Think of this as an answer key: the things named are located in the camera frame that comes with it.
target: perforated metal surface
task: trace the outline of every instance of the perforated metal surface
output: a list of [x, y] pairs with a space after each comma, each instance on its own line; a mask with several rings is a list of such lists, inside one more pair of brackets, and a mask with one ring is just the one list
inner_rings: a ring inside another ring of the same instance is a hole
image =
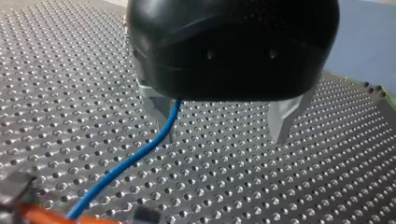
[[[122, 15], [45, 2], [0, 20], [0, 172], [33, 166], [66, 210], [156, 133], [140, 105]], [[172, 146], [128, 170], [89, 212], [163, 223], [396, 223], [395, 132], [359, 84], [325, 74], [285, 146], [263, 103], [185, 103]]]

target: metal plate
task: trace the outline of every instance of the metal plate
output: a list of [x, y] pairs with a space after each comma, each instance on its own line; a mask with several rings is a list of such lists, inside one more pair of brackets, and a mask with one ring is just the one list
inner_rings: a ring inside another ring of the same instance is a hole
[[[156, 133], [140, 104], [122, 15], [49, 1], [0, 21], [0, 165], [39, 172], [40, 201], [66, 210]], [[396, 223], [395, 132], [377, 97], [325, 74], [285, 146], [264, 103], [185, 103], [161, 146], [92, 202], [163, 223]]]

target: gray wall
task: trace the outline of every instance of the gray wall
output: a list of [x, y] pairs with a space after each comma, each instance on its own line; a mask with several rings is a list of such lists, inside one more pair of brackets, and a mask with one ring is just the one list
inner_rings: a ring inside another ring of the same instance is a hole
[[325, 68], [396, 92], [396, 6], [340, 0], [340, 8], [340, 29]]

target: black component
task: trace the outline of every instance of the black component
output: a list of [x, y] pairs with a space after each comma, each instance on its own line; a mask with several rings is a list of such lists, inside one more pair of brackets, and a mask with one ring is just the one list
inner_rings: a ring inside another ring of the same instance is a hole
[[135, 223], [137, 221], [142, 221], [142, 222], [147, 222], [149, 224], [157, 224], [160, 223], [160, 219], [161, 219], [161, 213], [155, 211], [154, 209], [140, 205], [134, 210]]
[[337, 0], [131, 0], [140, 78], [185, 100], [272, 101], [316, 83], [339, 22]]

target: blue wire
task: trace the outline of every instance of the blue wire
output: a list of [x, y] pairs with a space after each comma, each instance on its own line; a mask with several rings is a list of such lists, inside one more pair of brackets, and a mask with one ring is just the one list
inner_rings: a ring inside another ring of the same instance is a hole
[[172, 129], [173, 123], [177, 119], [177, 112], [180, 108], [180, 104], [180, 100], [175, 101], [175, 105], [172, 108], [168, 120], [160, 129], [158, 134], [148, 144], [142, 146], [133, 155], [121, 161], [107, 175], [104, 175], [98, 182], [96, 182], [96, 184], [94, 184], [91, 189], [89, 189], [88, 192], [86, 192], [84, 196], [78, 202], [76, 202], [73, 207], [70, 208], [70, 210], [66, 214], [66, 217], [72, 220], [76, 220], [84, 211], [84, 209], [90, 204], [93, 198], [95, 198], [108, 184], [110, 184], [132, 164], [141, 160], [143, 157], [149, 154], [152, 149], [158, 146]]

